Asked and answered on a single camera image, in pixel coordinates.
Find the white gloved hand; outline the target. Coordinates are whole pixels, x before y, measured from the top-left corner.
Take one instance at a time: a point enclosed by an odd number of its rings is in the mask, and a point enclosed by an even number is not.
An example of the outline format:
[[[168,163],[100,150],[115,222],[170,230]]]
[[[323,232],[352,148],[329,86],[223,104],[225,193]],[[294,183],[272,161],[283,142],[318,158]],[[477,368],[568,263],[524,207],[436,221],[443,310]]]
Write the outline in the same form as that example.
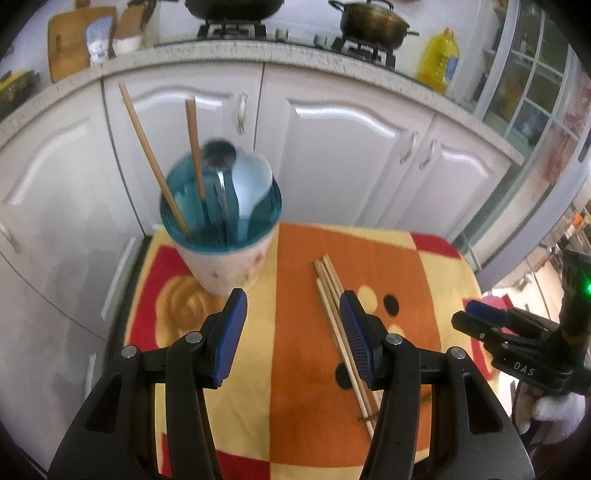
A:
[[[555,445],[567,440],[579,427],[586,413],[584,396],[570,392],[564,396],[539,393],[526,385],[518,394],[514,407],[514,424],[520,435],[526,434],[534,421],[542,432],[534,436],[535,444]]]

